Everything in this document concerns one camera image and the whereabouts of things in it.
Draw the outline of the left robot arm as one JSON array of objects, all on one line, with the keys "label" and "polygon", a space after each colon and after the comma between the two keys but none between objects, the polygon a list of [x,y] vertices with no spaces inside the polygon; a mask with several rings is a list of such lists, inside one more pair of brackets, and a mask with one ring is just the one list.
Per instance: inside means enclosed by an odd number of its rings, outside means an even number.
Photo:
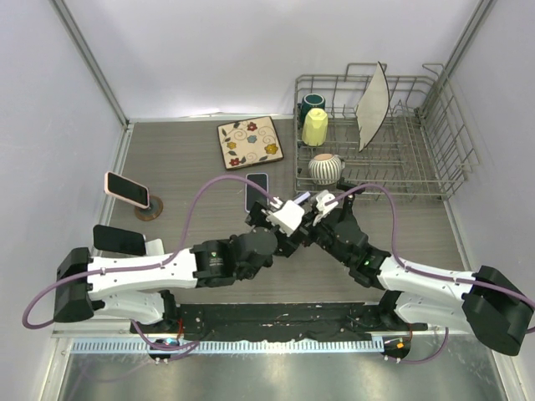
[{"label": "left robot arm", "polygon": [[[267,209],[256,204],[247,218],[252,223],[248,233],[204,241],[177,254],[108,258],[74,248],[56,273],[53,321],[82,322],[103,314],[171,332],[178,313],[166,289],[224,287],[253,279],[273,264],[304,214],[292,200]],[[254,218],[260,221],[253,223]]]}]

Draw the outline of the metal dish rack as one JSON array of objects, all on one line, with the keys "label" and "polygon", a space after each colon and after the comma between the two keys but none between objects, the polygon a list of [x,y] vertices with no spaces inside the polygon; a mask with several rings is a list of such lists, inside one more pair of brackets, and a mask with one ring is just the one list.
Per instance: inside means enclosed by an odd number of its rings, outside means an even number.
[{"label": "metal dish rack", "polygon": [[[357,108],[372,85],[375,63],[349,63],[342,74],[301,74],[294,84],[294,189],[318,192],[308,172],[316,155],[344,159],[351,184],[374,182],[406,200],[449,199],[479,164],[449,71],[425,63],[419,74],[386,74],[390,104],[378,133],[359,146]],[[299,112],[308,94],[325,100],[327,138],[317,147],[302,140]]]}]

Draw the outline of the floral square plate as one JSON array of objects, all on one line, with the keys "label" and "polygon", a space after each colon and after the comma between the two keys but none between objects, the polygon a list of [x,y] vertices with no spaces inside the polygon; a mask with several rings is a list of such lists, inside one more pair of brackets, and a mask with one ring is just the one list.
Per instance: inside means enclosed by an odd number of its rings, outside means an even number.
[{"label": "floral square plate", "polygon": [[226,170],[273,163],[284,158],[271,116],[221,124],[217,127],[217,137]]}]

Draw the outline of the black phone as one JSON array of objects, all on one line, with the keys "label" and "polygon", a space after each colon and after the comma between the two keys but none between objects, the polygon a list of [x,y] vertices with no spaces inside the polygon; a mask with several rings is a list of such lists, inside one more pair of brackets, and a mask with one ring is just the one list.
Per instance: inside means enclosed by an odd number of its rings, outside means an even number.
[{"label": "black phone", "polygon": [[113,226],[93,227],[94,247],[100,251],[145,256],[145,237],[138,232],[123,230]]}]

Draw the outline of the pink case phone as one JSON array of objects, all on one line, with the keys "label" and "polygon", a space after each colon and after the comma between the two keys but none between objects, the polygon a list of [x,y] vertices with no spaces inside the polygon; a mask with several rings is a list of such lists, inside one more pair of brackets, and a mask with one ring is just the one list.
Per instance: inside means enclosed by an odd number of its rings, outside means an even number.
[{"label": "pink case phone", "polygon": [[150,205],[150,193],[146,186],[111,171],[104,174],[104,192],[141,209]]}]

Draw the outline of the lavender case phone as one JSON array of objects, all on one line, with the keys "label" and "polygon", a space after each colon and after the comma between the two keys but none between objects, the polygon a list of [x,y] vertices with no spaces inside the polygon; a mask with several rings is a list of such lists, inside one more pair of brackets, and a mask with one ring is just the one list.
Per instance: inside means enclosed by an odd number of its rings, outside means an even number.
[{"label": "lavender case phone", "polygon": [[[250,173],[246,175],[246,179],[255,183],[266,192],[268,192],[268,175],[266,173]],[[259,191],[256,187],[245,185],[245,212],[249,213],[256,202],[266,204],[268,198]]]}]

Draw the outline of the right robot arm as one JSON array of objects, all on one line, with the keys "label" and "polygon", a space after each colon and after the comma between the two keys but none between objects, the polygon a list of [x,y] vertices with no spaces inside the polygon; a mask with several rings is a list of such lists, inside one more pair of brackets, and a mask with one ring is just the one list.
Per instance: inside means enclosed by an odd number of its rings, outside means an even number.
[{"label": "right robot arm", "polygon": [[382,251],[369,243],[350,208],[314,207],[310,236],[364,287],[384,290],[377,310],[382,327],[425,323],[473,334],[488,348],[516,356],[534,304],[500,271],[447,271]]}]

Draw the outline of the white phone stand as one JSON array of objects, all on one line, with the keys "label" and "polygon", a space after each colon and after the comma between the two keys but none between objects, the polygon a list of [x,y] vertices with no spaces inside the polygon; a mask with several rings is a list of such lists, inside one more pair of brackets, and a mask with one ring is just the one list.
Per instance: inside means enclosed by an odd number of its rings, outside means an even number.
[{"label": "white phone stand", "polygon": [[145,242],[145,254],[147,256],[162,256],[165,254],[163,241],[158,238]]},{"label": "white phone stand", "polygon": [[304,192],[300,195],[298,195],[296,198],[293,199],[293,202],[298,205],[298,206],[301,206],[303,204],[305,204],[309,198],[311,197],[311,194],[307,191],[307,192]]}]

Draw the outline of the black phone stand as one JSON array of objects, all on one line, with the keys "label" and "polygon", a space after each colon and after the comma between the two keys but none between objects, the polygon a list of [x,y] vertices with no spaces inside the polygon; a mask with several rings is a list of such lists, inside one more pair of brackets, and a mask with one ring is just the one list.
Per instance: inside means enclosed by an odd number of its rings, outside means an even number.
[{"label": "black phone stand", "polygon": [[[336,184],[336,189],[341,190],[342,192],[346,192],[356,186],[357,186],[356,184],[350,183],[346,181],[344,177],[341,177]],[[355,197],[358,195],[362,195],[364,192],[365,192],[365,189],[360,189],[360,190],[355,191],[351,195],[345,196],[344,202],[342,204],[343,209],[346,211],[352,211]]]}]

